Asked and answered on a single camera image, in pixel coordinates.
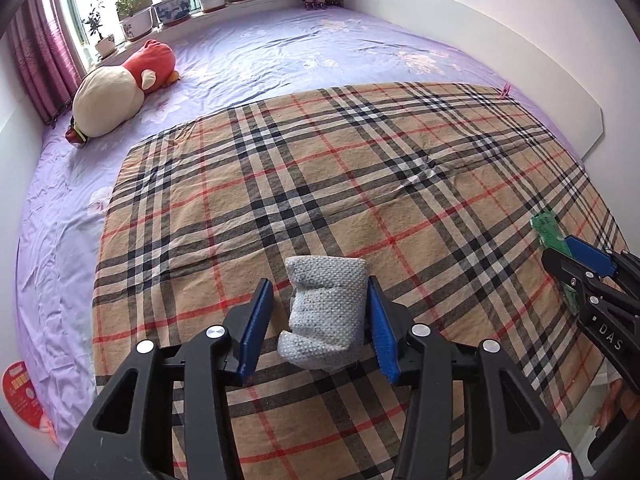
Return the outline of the person's right hand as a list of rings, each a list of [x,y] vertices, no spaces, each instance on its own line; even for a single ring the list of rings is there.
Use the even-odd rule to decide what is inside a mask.
[[[628,420],[639,417],[639,397],[627,387],[622,378],[608,384],[608,395],[602,403],[594,424],[604,431],[619,411],[622,411]]]

